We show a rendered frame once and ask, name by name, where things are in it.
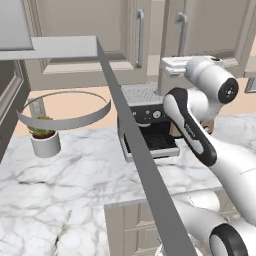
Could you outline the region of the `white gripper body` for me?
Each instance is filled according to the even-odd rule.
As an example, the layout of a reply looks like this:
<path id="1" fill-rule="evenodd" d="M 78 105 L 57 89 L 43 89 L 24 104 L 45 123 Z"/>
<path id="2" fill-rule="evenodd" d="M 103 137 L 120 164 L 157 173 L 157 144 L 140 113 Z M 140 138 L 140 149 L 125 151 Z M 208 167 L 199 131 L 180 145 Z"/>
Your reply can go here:
<path id="1" fill-rule="evenodd" d="M 186 71 L 186 57 L 164 57 L 161 59 L 162 69 L 170 75 L 182 75 Z"/>

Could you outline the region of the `beige cabinet door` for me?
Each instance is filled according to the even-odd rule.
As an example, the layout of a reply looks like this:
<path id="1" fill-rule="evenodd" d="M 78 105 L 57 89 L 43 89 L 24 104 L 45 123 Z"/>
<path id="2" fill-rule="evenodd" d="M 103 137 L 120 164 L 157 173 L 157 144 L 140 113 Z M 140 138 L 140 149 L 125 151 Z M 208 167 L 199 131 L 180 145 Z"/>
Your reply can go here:
<path id="1" fill-rule="evenodd" d="M 37 37 L 96 36 L 121 85 L 147 80 L 151 0 L 23 0 L 32 35 Z M 143 9 L 144 41 L 141 68 L 136 12 Z M 106 84 L 95 58 L 28 60 L 32 90 L 85 88 Z"/>
<path id="2" fill-rule="evenodd" d="M 210 55 L 241 78 L 256 36 L 256 0 L 166 0 L 160 56 L 178 55 L 181 25 L 176 13 L 187 16 L 184 54 Z"/>

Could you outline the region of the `dark grey cabinet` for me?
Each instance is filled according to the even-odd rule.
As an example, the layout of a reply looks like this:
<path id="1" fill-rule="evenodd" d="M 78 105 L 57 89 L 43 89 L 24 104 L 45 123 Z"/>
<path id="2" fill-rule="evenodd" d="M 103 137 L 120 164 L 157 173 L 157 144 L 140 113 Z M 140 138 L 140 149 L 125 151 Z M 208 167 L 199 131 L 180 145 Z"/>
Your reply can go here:
<path id="1" fill-rule="evenodd" d="M 0 162 L 30 93 L 24 61 L 0 61 Z"/>

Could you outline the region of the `beige base cabinet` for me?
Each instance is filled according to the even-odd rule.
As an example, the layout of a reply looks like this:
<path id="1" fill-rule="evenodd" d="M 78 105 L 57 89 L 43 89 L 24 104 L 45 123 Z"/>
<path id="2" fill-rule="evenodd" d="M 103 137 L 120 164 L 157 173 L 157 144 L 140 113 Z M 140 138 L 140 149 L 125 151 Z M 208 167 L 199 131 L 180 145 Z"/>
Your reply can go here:
<path id="1" fill-rule="evenodd" d="M 172 199 L 198 256 L 256 256 L 256 193 L 197 190 Z M 110 256 L 166 256 L 147 201 L 104 211 Z"/>

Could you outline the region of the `black silver coffee machine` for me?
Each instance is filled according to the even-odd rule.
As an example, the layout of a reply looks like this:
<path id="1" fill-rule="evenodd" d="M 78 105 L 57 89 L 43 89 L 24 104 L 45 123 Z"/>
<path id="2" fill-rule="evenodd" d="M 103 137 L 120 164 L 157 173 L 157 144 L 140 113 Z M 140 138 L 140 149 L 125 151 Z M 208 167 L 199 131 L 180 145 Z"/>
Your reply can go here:
<path id="1" fill-rule="evenodd" d="M 178 156 L 180 150 L 169 134 L 171 120 L 164 113 L 163 97 L 156 93 L 157 85 L 123 85 L 121 90 L 152 157 Z"/>

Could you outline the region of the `brown box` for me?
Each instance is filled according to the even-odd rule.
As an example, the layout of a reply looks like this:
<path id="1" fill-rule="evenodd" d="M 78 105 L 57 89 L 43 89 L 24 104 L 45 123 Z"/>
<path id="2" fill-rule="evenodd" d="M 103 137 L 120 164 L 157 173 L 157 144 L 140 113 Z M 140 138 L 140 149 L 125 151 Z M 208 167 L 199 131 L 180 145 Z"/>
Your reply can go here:
<path id="1" fill-rule="evenodd" d="M 213 132 L 213 129 L 214 129 L 214 121 L 213 120 L 201 121 L 200 124 L 208 134 L 211 134 Z M 178 131 L 177 127 L 174 124 L 170 125 L 169 134 L 171 136 L 173 136 L 174 138 L 182 137 L 182 134 Z"/>

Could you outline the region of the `grey mesh object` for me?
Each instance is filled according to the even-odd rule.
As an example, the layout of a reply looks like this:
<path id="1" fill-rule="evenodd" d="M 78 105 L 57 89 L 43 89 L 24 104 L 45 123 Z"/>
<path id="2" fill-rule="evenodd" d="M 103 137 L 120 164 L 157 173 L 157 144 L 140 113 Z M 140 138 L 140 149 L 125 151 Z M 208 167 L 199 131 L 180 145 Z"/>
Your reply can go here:
<path id="1" fill-rule="evenodd" d="M 256 93 L 256 78 L 249 78 L 245 88 L 246 93 Z"/>

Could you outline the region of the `grey metal stool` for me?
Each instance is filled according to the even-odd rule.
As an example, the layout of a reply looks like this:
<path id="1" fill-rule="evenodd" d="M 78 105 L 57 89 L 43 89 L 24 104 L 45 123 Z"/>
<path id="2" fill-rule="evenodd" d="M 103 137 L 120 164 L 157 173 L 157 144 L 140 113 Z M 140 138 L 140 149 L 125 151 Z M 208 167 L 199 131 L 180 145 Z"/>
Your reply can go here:
<path id="1" fill-rule="evenodd" d="M 97 37 L 33 38 L 23 1 L 0 0 L 0 60 L 82 57 L 100 61 L 166 255 L 197 256 Z"/>

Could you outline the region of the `grey speckled block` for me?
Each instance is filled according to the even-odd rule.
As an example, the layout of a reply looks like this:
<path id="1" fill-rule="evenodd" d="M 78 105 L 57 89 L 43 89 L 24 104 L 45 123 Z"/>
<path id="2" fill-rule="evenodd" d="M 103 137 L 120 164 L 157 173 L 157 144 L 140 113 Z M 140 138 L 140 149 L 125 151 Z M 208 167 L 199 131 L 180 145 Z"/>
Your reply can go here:
<path id="1" fill-rule="evenodd" d="M 46 115 L 44 102 L 42 98 L 39 98 L 39 99 L 30 98 L 28 100 L 28 103 L 29 103 L 31 116 L 33 118 Z"/>

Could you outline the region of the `green plant in white pot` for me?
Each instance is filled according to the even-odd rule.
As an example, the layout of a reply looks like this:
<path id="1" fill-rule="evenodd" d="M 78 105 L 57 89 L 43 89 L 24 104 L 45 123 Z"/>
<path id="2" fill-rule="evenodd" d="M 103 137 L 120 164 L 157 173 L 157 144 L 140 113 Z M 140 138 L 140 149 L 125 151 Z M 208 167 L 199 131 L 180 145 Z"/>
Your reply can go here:
<path id="1" fill-rule="evenodd" d="M 44 130 L 28 127 L 34 154 L 39 158 L 50 158 L 61 150 L 59 133 L 55 130 Z"/>

